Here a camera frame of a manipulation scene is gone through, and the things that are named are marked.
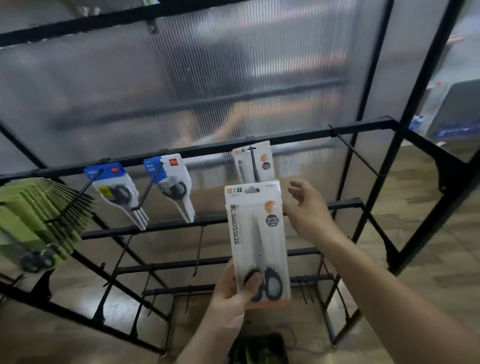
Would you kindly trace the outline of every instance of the black metal rack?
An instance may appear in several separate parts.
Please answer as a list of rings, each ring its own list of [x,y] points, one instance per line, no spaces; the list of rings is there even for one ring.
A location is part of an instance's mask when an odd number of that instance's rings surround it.
[[[170,16],[175,14],[181,14],[185,12],[192,12],[201,9],[206,9],[213,6],[224,5],[228,3],[235,3],[238,1],[226,1],[226,0],[209,0],[203,2],[194,2],[194,1],[165,1],[159,5],[132,9],[122,12],[115,12],[110,14],[104,14],[84,19],[77,19],[73,21],[61,22],[56,24],[48,24],[45,26],[39,26],[30,29],[24,29],[20,31],[10,32],[0,35],[0,47],[20,44],[24,42],[35,42],[42,39],[54,38],[66,34],[74,34],[78,32],[90,31],[94,29],[107,28],[120,24],[130,24],[137,21],[146,21],[149,22],[157,17],[161,16]],[[413,88],[413,91],[408,100],[407,106],[404,110],[402,118],[400,121],[395,121],[389,117],[377,118],[375,120],[361,121],[363,119],[363,113],[367,103],[368,95],[370,88],[372,86],[373,76],[375,74],[376,65],[380,57],[380,52],[382,49],[382,44],[385,38],[385,34],[388,28],[390,14],[392,12],[393,0],[389,0],[386,4],[384,10],[384,18],[381,23],[381,28],[378,34],[377,44],[372,55],[372,63],[367,75],[360,108],[357,114],[357,122],[351,124],[340,125],[336,127],[329,127],[325,129],[314,129],[314,130],[301,130],[291,133],[279,133],[273,135],[265,135],[261,137],[250,137],[242,140],[234,140],[229,142],[207,144],[202,146],[193,146],[186,147],[174,150],[160,150],[148,154],[130,156],[125,158],[105,158],[98,161],[93,161],[85,164],[78,165],[68,165],[63,167],[49,168],[47,167],[38,157],[32,153],[28,147],[26,147],[7,127],[0,123],[0,132],[7,137],[28,159],[30,159],[37,167],[36,170],[30,170],[22,173],[14,173],[0,176],[0,184],[6,183],[14,179],[22,179],[29,177],[45,177],[52,178],[56,181],[61,182],[60,177],[65,177],[69,175],[75,175],[83,173],[83,169],[87,165],[101,164],[107,162],[119,162],[124,167],[131,167],[143,164],[143,160],[153,156],[160,156],[165,154],[179,153],[182,158],[204,156],[210,154],[230,152],[232,149],[235,149],[239,146],[244,146],[251,144],[252,142],[259,142],[262,140],[270,140],[272,145],[305,141],[317,138],[324,137],[338,137],[347,147],[348,153],[341,177],[341,182],[339,190],[337,192],[336,201],[328,203],[328,208],[332,211],[332,215],[335,217],[336,212],[340,209],[346,208],[359,208],[362,210],[362,216],[358,223],[358,226],[355,230],[355,233],[352,236],[352,241],[357,242],[365,223],[369,221],[375,230],[378,232],[382,238],[386,251],[386,259],[388,263],[389,270],[398,275],[405,266],[412,260],[412,258],[420,251],[422,247],[425,246],[427,241],[435,234],[436,231],[441,227],[441,225],[450,217],[455,209],[466,199],[469,193],[478,185],[480,181],[480,150],[476,152],[475,156],[466,163],[457,157],[451,155],[444,149],[438,147],[429,140],[423,138],[422,136],[416,134],[415,132],[408,129],[408,124],[412,120],[416,108],[420,102],[420,99],[426,89],[427,83],[436,67],[436,64],[440,58],[440,55],[443,51],[443,48],[446,44],[446,41],[455,25],[458,14],[463,6],[463,1],[451,0],[446,8],[443,19],[439,25],[435,38],[430,46],[427,57],[424,61],[422,69],[418,75],[417,81]],[[322,87],[322,85],[311,85],[309,87]],[[289,90],[283,90],[282,92],[298,92],[299,90],[293,88]],[[269,93],[260,93],[260,94],[248,94],[240,95],[242,100],[250,100],[272,96]],[[176,108],[184,108],[191,105],[177,105]],[[358,133],[368,132],[373,130],[392,130],[395,132],[394,138],[391,142],[389,150],[385,156],[385,159],[379,169],[376,171],[373,169],[368,162],[355,150],[355,143],[357,140]],[[342,135],[352,134],[350,141],[345,140]],[[439,171],[439,189],[443,193],[442,198],[429,213],[427,218],[422,222],[417,231],[413,234],[410,240],[407,242],[405,247],[398,251],[395,246],[392,244],[390,239],[387,237],[385,232],[376,222],[374,217],[371,214],[373,205],[380,193],[382,185],[385,181],[385,178],[390,170],[390,167],[396,157],[396,154],[399,150],[400,143],[403,139],[409,140],[413,145],[421,149],[423,152],[431,156],[437,165]],[[350,200],[341,200],[343,188],[347,178],[348,169],[352,160],[353,155],[359,157],[359,159],[367,165],[368,168],[376,175],[376,180],[373,185],[373,188],[370,192],[368,200],[364,203],[359,198],[354,198]],[[141,206],[143,201],[146,199],[147,194],[151,188],[152,184],[149,184],[147,189],[142,195],[140,204]],[[55,221],[60,220],[62,213],[58,216]],[[213,224],[221,224],[227,222],[227,215],[220,214],[208,217],[197,218],[193,223],[186,223],[185,221],[170,221],[157,224],[148,225],[147,229],[144,231],[139,230],[135,225],[127,226],[123,228],[109,228],[98,216],[94,216],[94,221],[99,225],[101,230],[98,231],[89,231],[86,232],[82,238],[84,240],[88,239],[99,239],[104,237],[111,237],[115,242],[122,247],[122,253],[118,259],[118,262],[115,266],[113,273],[110,275],[104,271],[104,266],[97,266],[91,262],[88,258],[81,255],[79,252],[74,251],[72,257],[82,263],[85,267],[92,270],[103,279],[107,281],[104,285],[106,287],[105,293],[98,305],[96,313],[92,319],[80,315],[72,310],[68,310],[64,307],[61,307],[55,303],[49,301],[51,297],[51,292],[49,290],[49,277],[53,271],[46,272],[42,278],[38,281],[36,286],[31,292],[25,292],[17,287],[15,287],[16,280],[9,277],[4,278],[8,283],[4,283],[0,280],[0,293],[3,293],[6,297],[13,298],[19,302],[28,304],[30,306],[36,307],[46,312],[50,312],[57,316],[66,318],[68,320],[74,321],[80,325],[84,325],[114,337],[117,337],[121,340],[133,343],[140,347],[143,347],[148,350],[152,350],[157,353],[164,354],[167,350],[168,335],[170,332],[170,324],[172,319],[173,308],[175,306],[175,297],[178,295],[187,295],[190,297],[193,294],[202,294],[206,292],[211,292],[214,285],[202,285],[202,286],[187,286],[187,287],[167,287],[161,278],[156,274],[157,271],[166,270],[166,269],[177,269],[183,267],[195,267],[198,266],[207,266],[215,264],[224,264],[230,257],[216,257],[216,258],[204,258],[200,259],[200,248],[202,242],[202,235],[199,240],[199,251],[197,254],[196,260],[187,260],[179,262],[167,262],[167,263],[153,263],[146,264],[142,259],[140,259],[130,248],[130,242],[135,235],[149,233],[153,231],[162,231],[162,230],[171,230],[171,229],[182,229],[189,227],[205,227]],[[139,263],[137,266],[132,267],[119,267],[119,263],[122,260],[124,254],[127,253],[134,258],[134,260]],[[340,282],[340,276],[334,275],[328,272],[327,266],[324,263],[324,257],[321,252],[318,252],[314,248],[303,248],[303,249],[293,249],[288,251],[288,256],[299,256],[299,255],[320,255],[321,263],[318,269],[316,276],[300,276],[300,277],[291,277],[290,283],[292,285],[298,285],[302,289],[303,298],[305,303],[307,302],[303,287],[306,287],[310,299],[314,301],[311,294],[310,288],[314,286],[314,289],[317,291],[318,297],[320,297],[320,304],[322,305],[323,312],[326,315],[326,321],[329,323],[327,307],[330,304],[332,297],[338,289],[338,284]],[[117,277],[123,274],[137,273],[137,272],[148,272],[147,281],[144,286],[142,295],[134,293],[129,288],[121,284]],[[150,278],[153,277],[156,279],[163,288],[147,290],[147,284]],[[318,290],[318,282],[322,280],[331,280],[333,286],[327,297],[321,297]],[[107,299],[107,296],[111,288],[115,286],[121,291],[135,299],[139,302],[139,307],[137,314],[134,320],[133,327],[129,334],[119,331],[117,329],[111,328],[104,325],[104,316],[103,316],[103,305]],[[169,313],[164,313],[158,310],[154,306],[154,302],[149,302],[146,300],[146,297],[163,294],[172,294],[174,296],[173,306]],[[340,298],[344,304],[345,313],[346,313],[346,324],[341,329],[341,331],[335,334],[330,325],[328,325],[330,339],[334,345],[336,345],[351,329],[354,323],[361,317],[359,310],[356,310],[355,313],[350,316],[348,314],[347,308],[343,297],[340,294]],[[154,312],[159,315],[162,319],[168,321],[168,333],[167,341],[163,348],[156,347],[150,343],[147,343],[138,338],[137,333],[137,321],[141,312],[142,307],[146,307],[150,312]]]

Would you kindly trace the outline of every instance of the tiled floor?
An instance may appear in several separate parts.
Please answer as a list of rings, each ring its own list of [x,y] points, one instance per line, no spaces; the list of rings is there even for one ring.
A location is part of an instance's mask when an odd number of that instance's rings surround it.
[[[433,161],[415,147],[401,149],[374,208],[375,217],[397,248],[405,244],[440,198],[436,174]],[[383,243],[372,226],[367,225],[359,246],[384,264]],[[107,260],[107,263],[120,254],[116,246],[94,241],[87,242],[81,251],[85,255],[97,255],[99,260]],[[0,264],[0,268],[4,272],[6,267]],[[218,272],[212,270],[211,275],[218,275]],[[121,279],[138,290],[143,287],[146,275]],[[475,191],[447,221],[400,279],[480,333],[480,190]],[[72,260],[52,276],[52,300],[91,317],[103,294],[103,283],[94,273]],[[21,287],[28,289],[32,284],[25,281]],[[318,298],[314,296],[315,303],[305,305],[299,289],[293,289],[292,294],[293,303],[289,308],[249,312],[243,334],[282,333],[291,363],[392,362],[365,319],[354,327],[338,348],[332,348]],[[188,342],[208,299],[208,296],[193,297],[187,313],[184,312],[185,298],[177,299],[170,340],[171,355],[162,359],[164,362],[172,361]],[[156,305],[166,311],[170,304],[166,300],[156,301]],[[349,302],[349,309],[353,309],[353,305]],[[135,301],[113,289],[105,306],[106,324],[129,332],[137,307]],[[330,311],[333,321],[344,315],[335,300]],[[163,345],[165,322],[154,314],[149,317],[147,314],[142,310],[138,326],[140,337]],[[157,360],[157,355],[146,350],[16,302],[9,301],[0,308],[2,364],[154,364]]]

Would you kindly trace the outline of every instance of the hanging package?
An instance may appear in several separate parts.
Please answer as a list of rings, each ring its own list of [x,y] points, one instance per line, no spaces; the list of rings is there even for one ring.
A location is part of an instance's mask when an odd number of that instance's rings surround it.
[[[84,169],[84,172],[90,180],[100,172],[92,185],[102,198],[121,208],[140,230],[146,229],[149,218],[144,210],[142,208],[132,210],[138,206],[138,190],[120,163],[89,166]]]
[[[180,154],[145,159],[144,165],[161,193],[175,202],[184,220],[193,222],[195,210],[190,201],[192,180]]]
[[[237,290],[255,272],[262,275],[262,284],[246,308],[289,304],[280,182],[227,186],[225,200]]]
[[[232,155],[239,183],[268,182],[276,179],[269,140],[234,149]]]
[[[77,195],[78,191],[43,178],[1,187],[0,255],[29,273],[66,260],[93,213],[94,199]]]

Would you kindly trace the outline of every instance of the scissor blade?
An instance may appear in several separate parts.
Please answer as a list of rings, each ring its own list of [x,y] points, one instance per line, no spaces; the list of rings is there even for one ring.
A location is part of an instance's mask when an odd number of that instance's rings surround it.
[[[262,243],[262,235],[260,234],[260,225],[258,223],[258,216],[256,212],[253,213],[252,243],[255,264],[262,271],[265,271],[267,269],[267,264],[265,260],[264,246]]]

